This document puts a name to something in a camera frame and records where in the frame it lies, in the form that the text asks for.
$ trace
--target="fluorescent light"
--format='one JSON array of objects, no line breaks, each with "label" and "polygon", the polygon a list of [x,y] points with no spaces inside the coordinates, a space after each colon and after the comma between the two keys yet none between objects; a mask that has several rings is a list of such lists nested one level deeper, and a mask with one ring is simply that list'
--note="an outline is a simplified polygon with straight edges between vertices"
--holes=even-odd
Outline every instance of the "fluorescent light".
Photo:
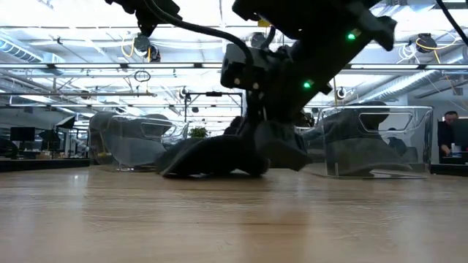
[{"label": "fluorescent light", "polygon": [[51,107],[87,107],[87,104],[52,104]]},{"label": "fluorescent light", "polygon": [[351,69],[417,69],[419,65],[399,64],[360,64],[351,65]]},{"label": "fluorescent light", "polygon": [[221,69],[221,68],[222,68],[222,63],[202,64],[202,68],[206,68],[206,69]]},{"label": "fluorescent light", "polygon": [[194,68],[193,63],[140,63],[140,64],[128,64],[129,68],[132,69],[175,69],[175,68]]},{"label": "fluorescent light", "polygon": [[120,64],[55,64],[57,69],[120,69]]},{"label": "fluorescent light", "polygon": [[125,57],[118,57],[118,59],[125,61],[125,63],[130,63],[130,61]]},{"label": "fluorescent light", "polygon": [[10,107],[46,107],[43,104],[9,104]]},{"label": "fluorescent light", "polygon": [[68,110],[68,109],[65,109],[65,108],[60,108],[60,110],[66,112],[66,113],[71,113],[71,114],[76,114],[76,112],[74,112],[73,110]]},{"label": "fluorescent light", "polygon": [[86,116],[88,118],[91,118],[91,117],[94,116],[94,113],[80,113],[80,114],[83,115],[83,116]]},{"label": "fluorescent light", "polygon": [[0,64],[0,69],[47,69],[47,64]]},{"label": "fluorescent light", "polygon": [[127,107],[127,104],[93,104],[91,107]]},{"label": "fluorescent light", "polygon": [[160,104],[133,104],[133,107],[169,107],[169,105]]},{"label": "fluorescent light", "polygon": [[21,95],[20,96],[23,99],[30,99],[35,102],[42,102],[42,103],[48,103],[48,102],[55,102],[53,99],[46,98],[44,96],[36,96],[36,95]]},{"label": "fluorescent light", "polygon": [[468,69],[468,65],[427,65],[426,69]]}]

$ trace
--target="black cable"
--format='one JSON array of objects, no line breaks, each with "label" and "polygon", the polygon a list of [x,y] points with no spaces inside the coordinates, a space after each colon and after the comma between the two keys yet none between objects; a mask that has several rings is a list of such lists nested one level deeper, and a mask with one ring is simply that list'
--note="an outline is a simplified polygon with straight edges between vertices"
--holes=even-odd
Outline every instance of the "black cable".
[{"label": "black cable", "polygon": [[247,66],[253,66],[254,64],[254,57],[252,53],[250,52],[250,49],[247,47],[246,43],[239,39],[238,37],[229,34],[224,31],[216,30],[214,28],[209,28],[206,26],[199,26],[195,25],[192,23],[187,23],[182,20],[179,20],[177,18],[174,18],[172,15],[167,14],[163,9],[158,7],[156,2],[154,0],[149,0],[152,3],[152,6],[148,4],[147,0],[143,0],[146,4],[146,6],[154,13],[155,16],[157,16],[159,19],[165,21],[166,23],[169,23],[171,25],[190,30],[193,32],[201,33],[201,34],[206,34],[208,36],[213,36],[213,37],[219,37],[222,39],[226,39],[228,41],[231,41],[233,44],[237,45],[242,52],[244,52],[244,55],[246,56],[246,65]]},{"label": "black cable", "polygon": [[460,35],[465,45],[468,46],[467,35],[463,32],[463,29],[461,29],[461,27],[456,23],[455,19],[453,19],[453,16],[450,14],[450,12],[448,12],[448,9],[445,6],[444,2],[442,0],[436,0],[436,2],[439,5],[442,12],[444,12],[444,15],[447,18],[448,22],[450,22],[450,24],[453,26],[453,29],[455,29],[455,31]]},{"label": "black cable", "polygon": [[275,38],[275,34],[276,34],[276,28],[274,28],[273,26],[270,27],[268,36],[266,37],[265,41],[260,45],[261,50],[268,48],[268,46],[272,43],[273,39]]}]

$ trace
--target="desk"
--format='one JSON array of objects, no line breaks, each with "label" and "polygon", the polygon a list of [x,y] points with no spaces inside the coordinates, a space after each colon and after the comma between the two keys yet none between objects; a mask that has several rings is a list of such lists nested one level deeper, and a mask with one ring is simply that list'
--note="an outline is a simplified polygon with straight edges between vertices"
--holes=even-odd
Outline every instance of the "desk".
[{"label": "desk", "polygon": [[0,172],[88,167],[89,159],[0,160]]},{"label": "desk", "polygon": [[468,163],[468,152],[460,152],[460,157],[443,156],[439,159],[441,164],[466,164]]},{"label": "desk", "polygon": [[0,177],[0,262],[465,263],[468,180]]},{"label": "desk", "polygon": [[431,164],[431,174],[468,177],[466,164]]}]

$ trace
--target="potted plant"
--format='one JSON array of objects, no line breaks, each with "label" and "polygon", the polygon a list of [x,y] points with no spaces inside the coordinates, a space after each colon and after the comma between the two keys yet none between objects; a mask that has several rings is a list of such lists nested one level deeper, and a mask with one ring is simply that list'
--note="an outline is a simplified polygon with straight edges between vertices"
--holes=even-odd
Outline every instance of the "potted plant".
[{"label": "potted plant", "polygon": [[189,136],[192,138],[206,138],[208,136],[208,131],[205,127],[191,128]]}]

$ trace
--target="transparent container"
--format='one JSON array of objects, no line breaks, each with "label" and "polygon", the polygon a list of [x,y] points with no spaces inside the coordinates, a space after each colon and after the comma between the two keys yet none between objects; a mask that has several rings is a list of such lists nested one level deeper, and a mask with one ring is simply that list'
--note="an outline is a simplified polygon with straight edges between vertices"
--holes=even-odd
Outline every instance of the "transparent container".
[{"label": "transparent container", "polygon": [[182,121],[131,115],[91,119],[91,164],[105,170],[152,170],[168,148],[187,138],[188,128]]},{"label": "transparent container", "polygon": [[427,178],[432,107],[340,106],[303,133],[310,171],[331,178]]}]

